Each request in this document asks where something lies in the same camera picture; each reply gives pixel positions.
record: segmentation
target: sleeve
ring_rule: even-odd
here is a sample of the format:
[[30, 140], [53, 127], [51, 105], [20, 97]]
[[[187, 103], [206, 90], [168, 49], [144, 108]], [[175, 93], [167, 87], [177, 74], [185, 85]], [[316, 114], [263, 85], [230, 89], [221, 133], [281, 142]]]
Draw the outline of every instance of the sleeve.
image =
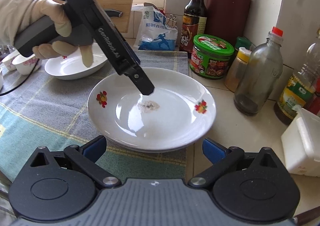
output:
[[38, 0], [0, 0], [0, 45], [13, 45], [19, 31], [31, 24], [31, 13]]

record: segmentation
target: plastic oil bottle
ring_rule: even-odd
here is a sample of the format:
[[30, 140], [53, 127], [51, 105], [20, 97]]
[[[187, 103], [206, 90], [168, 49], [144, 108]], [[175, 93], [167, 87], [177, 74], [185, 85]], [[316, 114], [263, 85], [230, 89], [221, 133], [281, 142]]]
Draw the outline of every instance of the plastic oil bottle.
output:
[[234, 95], [235, 106], [244, 114], [254, 115], [261, 110], [282, 74], [282, 35], [282, 30], [273, 27], [267, 42], [257, 46], [250, 55]]
[[313, 97], [315, 83], [320, 75], [320, 28], [317, 31], [317, 41], [307, 50], [306, 62], [301, 71], [294, 71], [279, 100], [274, 105], [274, 111], [284, 124], [289, 125], [296, 116], [294, 106], [305, 104]]

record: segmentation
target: maroon knife block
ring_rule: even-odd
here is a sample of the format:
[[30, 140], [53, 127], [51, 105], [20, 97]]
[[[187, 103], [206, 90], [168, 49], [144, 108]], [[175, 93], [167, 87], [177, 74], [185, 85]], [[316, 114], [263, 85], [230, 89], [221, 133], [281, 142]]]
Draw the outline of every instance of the maroon knife block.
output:
[[242, 37], [251, 0], [207, 0], [205, 34], [228, 41], [233, 46]]

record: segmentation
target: plaid tablecloth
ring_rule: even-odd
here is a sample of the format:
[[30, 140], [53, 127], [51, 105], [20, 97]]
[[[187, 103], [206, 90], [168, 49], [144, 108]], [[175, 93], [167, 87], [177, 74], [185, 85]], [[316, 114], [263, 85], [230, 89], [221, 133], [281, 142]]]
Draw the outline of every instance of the plaid tablecloth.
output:
[[[141, 66], [188, 74], [186, 53], [137, 51], [137, 55]], [[44, 65], [45, 61], [17, 90], [0, 97], [0, 170], [12, 181], [36, 147], [44, 145], [51, 151], [60, 151], [101, 134], [89, 118], [87, 99], [93, 87], [114, 72], [111, 65], [107, 63], [98, 72], [73, 81], [49, 76]], [[20, 82], [17, 71], [4, 68], [1, 92]], [[108, 141], [107, 151], [97, 164], [121, 180], [184, 177], [186, 149], [147, 154]]]

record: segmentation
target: green cap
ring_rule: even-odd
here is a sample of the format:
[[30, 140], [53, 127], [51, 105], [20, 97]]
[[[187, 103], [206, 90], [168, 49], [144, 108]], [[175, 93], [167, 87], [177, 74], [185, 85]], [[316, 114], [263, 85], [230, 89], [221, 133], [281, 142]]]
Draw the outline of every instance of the green cap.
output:
[[237, 42], [235, 45], [235, 48], [239, 49], [239, 48], [246, 48], [248, 50], [250, 50], [251, 47], [251, 41], [244, 38], [244, 37], [237, 37]]
[[193, 38], [193, 43], [201, 50], [220, 56], [231, 56], [235, 51], [230, 43], [211, 35], [196, 35]]

